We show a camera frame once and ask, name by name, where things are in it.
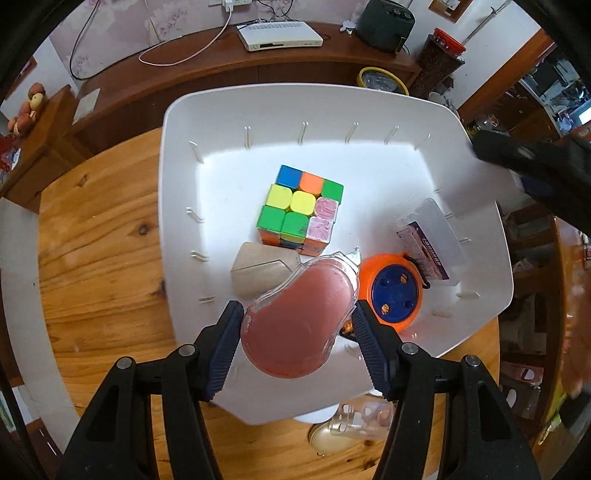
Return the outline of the colourful puzzle cube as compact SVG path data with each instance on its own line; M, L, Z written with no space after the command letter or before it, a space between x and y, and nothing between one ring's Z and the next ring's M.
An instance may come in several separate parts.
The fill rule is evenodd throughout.
M256 220L259 240L308 257L322 255L331 243L342 196L338 182L280 166Z

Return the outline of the yellow rimmed waste bin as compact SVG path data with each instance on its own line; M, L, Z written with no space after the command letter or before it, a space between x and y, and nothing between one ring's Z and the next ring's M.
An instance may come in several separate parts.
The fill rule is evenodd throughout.
M359 87L409 96L408 87L396 75L379 67L365 67L358 76Z

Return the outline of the round gold compact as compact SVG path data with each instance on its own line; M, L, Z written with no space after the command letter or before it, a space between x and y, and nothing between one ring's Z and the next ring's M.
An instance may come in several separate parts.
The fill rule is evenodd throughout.
M360 443L360 439L332 434L329 422L324 422L311 426L308 443L318 456L329 456L352 448Z

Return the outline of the brown wooden tv cabinet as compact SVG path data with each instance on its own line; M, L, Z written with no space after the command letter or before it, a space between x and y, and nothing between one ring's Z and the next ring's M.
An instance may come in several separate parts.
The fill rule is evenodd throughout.
M320 48L245 50L238 30L230 27L194 59L175 67L167 59L182 58L214 36L211 30L189 34L156 48L142 64L129 56L86 81L82 96L98 94L94 109L70 128L70 134L96 155L162 125L168 106L192 92L259 83L323 83L355 85L363 67L384 68L412 85L420 67L406 52L396 55L370 47L339 26L315 22L324 38Z

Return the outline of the clear plastic box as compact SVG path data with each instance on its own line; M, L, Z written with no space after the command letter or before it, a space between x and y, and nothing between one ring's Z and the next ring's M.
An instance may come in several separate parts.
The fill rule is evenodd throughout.
M329 432L341 437L384 440L395 412L394 404L374 397L342 403L329 420Z

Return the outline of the white set-top box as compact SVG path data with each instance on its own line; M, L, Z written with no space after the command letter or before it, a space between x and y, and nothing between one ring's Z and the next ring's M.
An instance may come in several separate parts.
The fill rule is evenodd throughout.
M266 22L238 28L238 37L249 52L287 48L320 48L324 38L305 22Z

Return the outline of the orange blue cable reel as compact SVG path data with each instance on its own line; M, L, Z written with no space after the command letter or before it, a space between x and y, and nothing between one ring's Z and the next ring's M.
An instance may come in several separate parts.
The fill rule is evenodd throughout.
M407 252L384 253L362 261L361 300L366 300L378 321L398 333L409 327L421 310L431 284L417 260Z

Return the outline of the pink clear blister case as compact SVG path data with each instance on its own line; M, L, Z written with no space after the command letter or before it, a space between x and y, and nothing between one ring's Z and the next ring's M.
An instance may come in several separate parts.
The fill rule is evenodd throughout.
M321 368L356 305L360 266L358 250L315 257L250 304L240 340L252 365L280 379Z

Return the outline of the white charger block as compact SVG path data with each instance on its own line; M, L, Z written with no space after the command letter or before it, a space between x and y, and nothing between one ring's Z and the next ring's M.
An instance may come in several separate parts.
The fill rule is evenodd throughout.
M434 199L424 200L415 211L398 220L394 232L428 282L447 286L460 283L467 257Z

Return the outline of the wall socket strip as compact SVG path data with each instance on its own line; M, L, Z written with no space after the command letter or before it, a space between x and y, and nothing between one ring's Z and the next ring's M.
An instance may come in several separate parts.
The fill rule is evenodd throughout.
M252 3L252 0L208 0L208 7L221 6L222 8L236 8L239 6L246 6Z

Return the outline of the dark cylinder red lid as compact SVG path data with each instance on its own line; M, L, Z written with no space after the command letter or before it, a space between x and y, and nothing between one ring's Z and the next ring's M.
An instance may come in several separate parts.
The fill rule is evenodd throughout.
M464 65L466 46L440 28L428 35L417 57L420 72L409 87L411 96L426 99L436 87Z

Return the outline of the fruit pile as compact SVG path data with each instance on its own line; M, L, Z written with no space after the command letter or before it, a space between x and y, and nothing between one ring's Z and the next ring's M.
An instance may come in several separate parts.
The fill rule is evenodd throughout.
M27 100L21 105L16 117L8 122L8 132L16 137L24 137L34 127L46 103L45 87L37 82L28 90Z

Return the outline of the white plastic storage bin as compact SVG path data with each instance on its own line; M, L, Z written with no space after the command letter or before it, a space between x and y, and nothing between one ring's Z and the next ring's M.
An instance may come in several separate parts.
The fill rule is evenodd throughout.
M252 425L370 390L358 300L441 356L513 294L506 170L414 97L321 84L191 93L163 118L158 222L176 340L245 319L216 405Z

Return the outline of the brown side cabinet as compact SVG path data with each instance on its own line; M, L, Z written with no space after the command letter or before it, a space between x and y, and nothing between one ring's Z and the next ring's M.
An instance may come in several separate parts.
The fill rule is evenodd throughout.
M70 134L77 104L69 85L47 101L35 126L17 142L19 160L1 187L2 197L38 213L43 190L93 156Z

